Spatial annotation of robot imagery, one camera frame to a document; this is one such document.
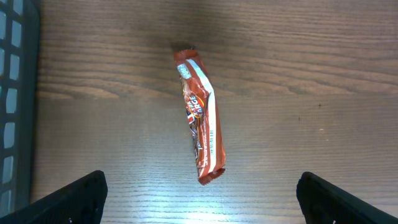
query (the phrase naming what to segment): candy wrapper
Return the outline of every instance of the candy wrapper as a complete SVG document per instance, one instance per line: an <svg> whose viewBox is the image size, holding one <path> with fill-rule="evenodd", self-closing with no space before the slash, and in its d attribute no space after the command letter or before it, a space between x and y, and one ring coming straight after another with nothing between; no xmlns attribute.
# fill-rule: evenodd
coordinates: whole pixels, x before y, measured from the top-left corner
<svg viewBox="0 0 398 224"><path fill-rule="evenodd" d="M192 131L198 180L207 184L220 176L225 152L214 89L198 52L193 49L174 52L180 72L188 123Z"/></svg>

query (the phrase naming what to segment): white stripe on wrapper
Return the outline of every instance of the white stripe on wrapper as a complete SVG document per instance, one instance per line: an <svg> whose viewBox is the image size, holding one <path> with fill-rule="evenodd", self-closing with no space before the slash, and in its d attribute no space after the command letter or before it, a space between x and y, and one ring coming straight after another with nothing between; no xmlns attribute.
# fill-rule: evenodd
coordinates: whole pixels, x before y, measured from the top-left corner
<svg viewBox="0 0 398 224"><path fill-rule="evenodd" d="M209 111L209 148L210 148L210 172L214 171L214 168L216 166L217 160L216 160L216 154L217 154L217 122L216 122L216 96L214 95L214 89L211 86L209 79L207 79L206 75L203 73L203 71L200 69L200 67L196 64L196 62L192 59L187 60L189 64L193 67L195 72L198 74L198 77L201 81L201 84L205 88L205 90L209 93L208 97L208 111Z"/></svg>

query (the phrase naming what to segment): wooden table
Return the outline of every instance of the wooden table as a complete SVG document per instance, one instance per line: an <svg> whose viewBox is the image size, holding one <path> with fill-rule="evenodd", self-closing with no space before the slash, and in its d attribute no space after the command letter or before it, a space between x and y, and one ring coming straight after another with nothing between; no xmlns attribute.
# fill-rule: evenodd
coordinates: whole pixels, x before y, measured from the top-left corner
<svg viewBox="0 0 398 224"><path fill-rule="evenodd" d="M395 0L43 0L32 201L100 169L103 223L304 223L312 171L398 216ZM170 41L198 47L226 172L197 182Z"/></svg>

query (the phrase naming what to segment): logo on wrapper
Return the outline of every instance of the logo on wrapper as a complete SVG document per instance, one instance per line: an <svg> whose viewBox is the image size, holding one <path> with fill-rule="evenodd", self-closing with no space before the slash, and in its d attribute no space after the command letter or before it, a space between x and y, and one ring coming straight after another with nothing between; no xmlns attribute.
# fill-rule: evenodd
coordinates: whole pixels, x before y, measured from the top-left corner
<svg viewBox="0 0 398 224"><path fill-rule="evenodd" d="M187 108L194 117L200 118L203 115L205 104L198 96L192 95L187 100Z"/></svg>
<svg viewBox="0 0 398 224"><path fill-rule="evenodd" d="M180 72L182 78L189 79L189 78L192 77L191 73L189 72L188 67L184 63L182 63L181 65L177 66L177 69Z"/></svg>

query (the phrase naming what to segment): wood grain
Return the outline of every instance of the wood grain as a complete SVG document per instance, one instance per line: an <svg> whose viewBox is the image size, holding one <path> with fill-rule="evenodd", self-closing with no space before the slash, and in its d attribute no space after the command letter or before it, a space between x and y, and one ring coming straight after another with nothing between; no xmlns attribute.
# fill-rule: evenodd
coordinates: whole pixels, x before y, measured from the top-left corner
<svg viewBox="0 0 398 224"><path fill-rule="evenodd" d="M226 172L202 186L180 96L41 98L32 200L101 169L103 223L303 224L295 188L309 170L398 216L398 96L218 103Z"/></svg>
<svg viewBox="0 0 398 224"><path fill-rule="evenodd" d="M44 98L178 96L172 40L218 96L398 93L395 0L43 0L41 17Z"/></svg>

